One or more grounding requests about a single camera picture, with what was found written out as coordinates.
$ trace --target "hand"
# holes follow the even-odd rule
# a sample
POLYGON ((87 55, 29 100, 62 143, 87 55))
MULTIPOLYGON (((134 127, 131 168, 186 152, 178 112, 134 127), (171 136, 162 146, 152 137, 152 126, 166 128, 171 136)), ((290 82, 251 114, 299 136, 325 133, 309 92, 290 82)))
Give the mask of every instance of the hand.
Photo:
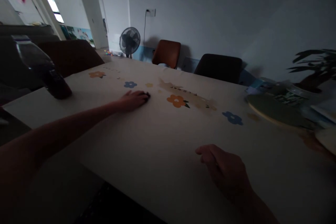
POLYGON ((117 111, 133 111, 143 105, 148 98, 148 95, 146 95, 143 91, 135 91, 133 93, 132 91, 128 91, 125 95, 116 101, 117 111))
POLYGON ((232 203, 246 201, 254 195, 242 159, 216 145, 203 145, 195 151, 201 156, 210 173, 212 181, 232 203))

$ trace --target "bottle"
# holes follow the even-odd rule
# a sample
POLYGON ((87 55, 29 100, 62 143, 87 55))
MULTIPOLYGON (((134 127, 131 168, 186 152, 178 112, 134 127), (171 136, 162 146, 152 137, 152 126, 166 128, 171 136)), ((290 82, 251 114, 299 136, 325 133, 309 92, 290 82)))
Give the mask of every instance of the bottle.
POLYGON ((56 99, 65 99, 72 94, 71 89, 56 72, 53 61, 37 45, 32 43, 26 35, 13 35, 16 48, 22 62, 43 83, 49 93, 56 99))

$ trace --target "electric fan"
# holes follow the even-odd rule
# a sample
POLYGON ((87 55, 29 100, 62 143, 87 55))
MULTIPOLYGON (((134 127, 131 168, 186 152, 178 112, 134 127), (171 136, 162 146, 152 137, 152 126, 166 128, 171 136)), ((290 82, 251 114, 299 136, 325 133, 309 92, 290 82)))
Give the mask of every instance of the electric fan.
POLYGON ((120 49, 129 58, 130 54, 135 53, 140 44, 140 33, 134 27, 126 28, 120 36, 120 49))

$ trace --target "table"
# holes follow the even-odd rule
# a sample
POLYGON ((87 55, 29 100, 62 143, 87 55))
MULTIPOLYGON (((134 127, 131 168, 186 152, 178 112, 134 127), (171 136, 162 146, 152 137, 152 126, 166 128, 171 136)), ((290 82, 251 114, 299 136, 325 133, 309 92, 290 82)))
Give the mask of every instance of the table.
POLYGON ((306 148, 297 133, 251 116, 255 112, 243 99, 245 87, 126 58, 73 74, 66 82, 73 91, 66 100, 54 99, 43 88, 4 109, 37 128, 116 100, 128 90, 148 91, 147 104, 105 119, 67 151, 165 222, 239 222, 238 212, 194 153, 210 143, 241 156, 253 188, 280 222, 332 218, 334 163, 306 148), (98 71, 104 75, 90 77, 98 71), (230 123, 223 112, 241 122, 230 123))

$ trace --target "window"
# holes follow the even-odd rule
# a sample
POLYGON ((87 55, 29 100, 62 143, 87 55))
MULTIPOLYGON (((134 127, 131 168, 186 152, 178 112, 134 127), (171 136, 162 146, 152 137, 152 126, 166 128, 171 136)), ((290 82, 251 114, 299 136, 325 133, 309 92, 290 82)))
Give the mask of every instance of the window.
POLYGON ((48 0, 48 2, 49 2, 49 5, 50 5, 54 15, 55 15, 56 20, 60 23, 64 23, 63 18, 60 14, 60 11, 58 10, 58 7, 55 3, 55 0, 48 0))

